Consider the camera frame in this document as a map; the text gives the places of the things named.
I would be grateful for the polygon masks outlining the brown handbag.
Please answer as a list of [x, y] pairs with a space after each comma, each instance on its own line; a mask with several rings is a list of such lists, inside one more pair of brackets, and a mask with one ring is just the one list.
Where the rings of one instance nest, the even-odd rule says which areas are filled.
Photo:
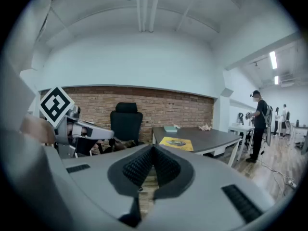
[[135, 147], [137, 146], [137, 143], [134, 140], [121, 141], [116, 138], [113, 138], [109, 140], [109, 146], [111, 147], [112, 152], [117, 152]]

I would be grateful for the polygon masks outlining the person's left forearm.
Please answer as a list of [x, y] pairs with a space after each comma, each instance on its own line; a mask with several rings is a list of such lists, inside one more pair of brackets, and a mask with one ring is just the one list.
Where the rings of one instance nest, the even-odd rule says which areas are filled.
[[54, 144], [55, 133], [53, 126], [42, 118], [27, 114], [21, 124], [20, 131], [43, 144]]

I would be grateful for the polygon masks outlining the dark table with white legs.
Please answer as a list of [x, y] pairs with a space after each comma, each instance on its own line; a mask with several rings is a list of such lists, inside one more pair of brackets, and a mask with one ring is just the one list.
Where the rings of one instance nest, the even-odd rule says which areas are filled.
[[228, 146], [233, 146], [228, 166], [232, 166], [238, 150], [241, 137], [232, 133], [212, 129], [202, 131], [199, 128], [180, 128], [177, 132], [166, 132], [163, 127], [152, 128], [153, 144], [159, 144], [164, 137], [190, 140], [195, 154], [204, 155], [218, 152]]

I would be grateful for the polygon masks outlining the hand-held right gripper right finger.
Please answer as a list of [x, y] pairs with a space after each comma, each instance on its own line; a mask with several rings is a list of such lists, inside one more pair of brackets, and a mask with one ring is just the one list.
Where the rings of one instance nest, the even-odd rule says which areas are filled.
[[273, 198], [252, 180], [229, 165], [191, 152], [167, 148], [189, 161], [194, 180], [177, 198], [156, 200], [141, 222], [141, 231], [233, 231], [246, 225], [222, 190], [235, 185], [261, 213], [275, 204]]

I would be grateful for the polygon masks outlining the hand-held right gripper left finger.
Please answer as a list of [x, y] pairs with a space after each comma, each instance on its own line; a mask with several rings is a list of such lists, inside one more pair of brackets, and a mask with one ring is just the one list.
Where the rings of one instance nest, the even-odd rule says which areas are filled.
[[141, 219], [139, 187], [128, 177], [129, 167], [151, 155], [142, 145], [120, 152], [61, 159], [45, 148], [53, 182], [68, 217], [59, 221], [67, 231], [154, 231], [154, 218]]

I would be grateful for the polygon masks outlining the yellow ThinkPad box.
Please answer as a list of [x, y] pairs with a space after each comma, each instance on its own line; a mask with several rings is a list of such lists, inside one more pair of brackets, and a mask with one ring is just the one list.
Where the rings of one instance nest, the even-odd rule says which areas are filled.
[[193, 145], [190, 140], [187, 139], [179, 139], [179, 138], [173, 138], [173, 137], [164, 137], [159, 145], [164, 145], [176, 149], [180, 149], [183, 151], [193, 152]]

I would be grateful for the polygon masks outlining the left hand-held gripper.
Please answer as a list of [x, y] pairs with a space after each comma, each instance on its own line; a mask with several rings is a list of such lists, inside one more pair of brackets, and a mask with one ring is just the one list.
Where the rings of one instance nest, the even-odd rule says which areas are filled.
[[[80, 108], [61, 87], [54, 87], [46, 93], [40, 101], [39, 110], [54, 129], [55, 148], [61, 158], [75, 156], [76, 140], [72, 137], [88, 140], [114, 137], [112, 130], [78, 120]], [[69, 126], [73, 126], [72, 135], [68, 135]]]

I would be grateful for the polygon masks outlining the black office chair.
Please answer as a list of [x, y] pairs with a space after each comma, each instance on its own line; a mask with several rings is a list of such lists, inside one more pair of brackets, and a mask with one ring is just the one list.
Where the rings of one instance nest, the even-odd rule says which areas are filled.
[[[134, 140], [138, 145], [144, 144], [139, 140], [143, 114], [138, 112], [136, 103], [118, 103], [115, 110], [110, 113], [111, 130], [115, 133], [113, 138], [121, 141]], [[97, 145], [101, 154], [111, 153], [111, 147], [102, 148], [98, 141], [79, 139], [77, 142], [77, 157], [89, 156], [91, 149]]]

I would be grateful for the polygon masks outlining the white desk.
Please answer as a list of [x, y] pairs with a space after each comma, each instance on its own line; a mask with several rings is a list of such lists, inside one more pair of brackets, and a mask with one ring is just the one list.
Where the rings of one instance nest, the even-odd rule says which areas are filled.
[[253, 135], [254, 135], [254, 127], [253, 126], [245, 126], [245, 125], [235, 125], [235, 126], [229, 126], [228, 131], [233, 131], [235, 134], [243, 133], [243, 140], [242, 140], [242, 143], [241, 143], [239, 156], [243, 152], [247, 136], [250, 135], [250, 139], [249, 139], [249, 143], [248, 143], [248, 147], [247, 147], [247, 152], [250, 153], [250, 149], [251, 149], [252, 141], [253, 141]]

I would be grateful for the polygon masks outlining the person's white shirt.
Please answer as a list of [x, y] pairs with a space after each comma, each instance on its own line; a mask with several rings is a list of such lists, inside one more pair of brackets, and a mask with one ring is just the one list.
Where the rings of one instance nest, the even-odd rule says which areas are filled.
[[52, 0], [31, 0], [17, 18], [0, 52], [0, 161], [21, 202], [18, 216], [33, 231], [60, 230], [68, 217], [53, 182], [43, 143], [20, 131], [35, 95], [20, 77], [32, 65]]

